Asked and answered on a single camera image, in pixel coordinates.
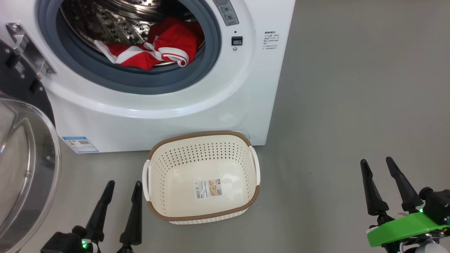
door hinge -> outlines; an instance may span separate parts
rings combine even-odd
[[[14,52],[30,64],[38,80],[46,74],[56,73],[21,24],[7,23],[6,29],[15,43],[12,47]]]

red cloth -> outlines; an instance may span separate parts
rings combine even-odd
[[[197,48],[204,41],[198,22],[182,22],[167,18],[161,24],[154,24],[145,43],[129,46],[121,43],[95,45],[113,63],[126,67],[149,70],[161,61],[177,61],[181,67],[194,60]]]

basket handle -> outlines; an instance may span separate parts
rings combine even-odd
[[[261,182],[261,173],[259,171],[259,160],[258,155],[256,155],[256,151],[252,146],[249,146],[250,148],[250,154],[253,157],[253,164],[255,165],[255,171],[256,171],[256,185],[259,185]]]
[[[152,176],[151,173],[150,160],[147,160],[142,169],[142,191],[144,193],[144,198],[147,201],[150,201],[150,197],[152,196],[152,190],[149,185]]]

button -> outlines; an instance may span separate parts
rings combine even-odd
[[[229,11],[232,11],[232,10],[233,10],[233,8],[231,8],[231,7],[229,7],[229,6],[222,6],[220,9],[222,10],[223,13],[224,13],[224,12],[229,12]]]
[[[226,20],[233,20],[234,19],[234,15],[233,14],[225,14],[224,15]]]

white washing machine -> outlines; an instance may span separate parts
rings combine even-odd
[[[76,152],[149,150],[217,130],[265,144],[295,0],[179,0],[185,9],[176,14],[198,21],[205,41],[188,66],[150,71],[114,65],[89,41],[113,31],[122,38],[127,27],[146,31],[156,21],[143,17],[159,18],[156,7],[170,9],[173,0],[90,2],[105,9],[82,0],[3,0],[0,10],[0,39],[29,62],[37,74],[30,90],[42,83],[33,92],[46,92],[58,136]],[[101,32],[84,27],[92,17],[105,22],[96,23]],[[31,78],[20,61],[8,64]]]

